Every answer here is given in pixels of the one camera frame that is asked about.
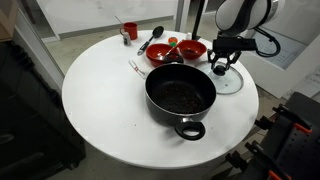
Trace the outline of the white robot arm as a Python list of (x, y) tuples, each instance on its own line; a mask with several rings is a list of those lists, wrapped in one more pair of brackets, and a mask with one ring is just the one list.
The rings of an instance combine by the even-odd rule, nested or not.
[[(255, 51), (261, 57), (274, 57), (281, 51), (278, 40), (261, 29), (273, 20), (284, 8), (285, 0), (224, 0), (216, 11), (217, 38), (207, 52), (211, 69), (224, 75), (235, 64), (243, 51)], [(255, 30), (272, 42), (276, 50), (272, 53), (260, 51), (254, 39), (241, 37), (246, 30)]]

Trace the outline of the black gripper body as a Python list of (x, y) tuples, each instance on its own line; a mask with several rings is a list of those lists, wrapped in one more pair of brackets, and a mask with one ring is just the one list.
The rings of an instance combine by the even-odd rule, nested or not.
[(215, 54), (233, 54), (236, 51), (255, 51), (257, 45), (254, 39), (221, 37), (213, 41)]

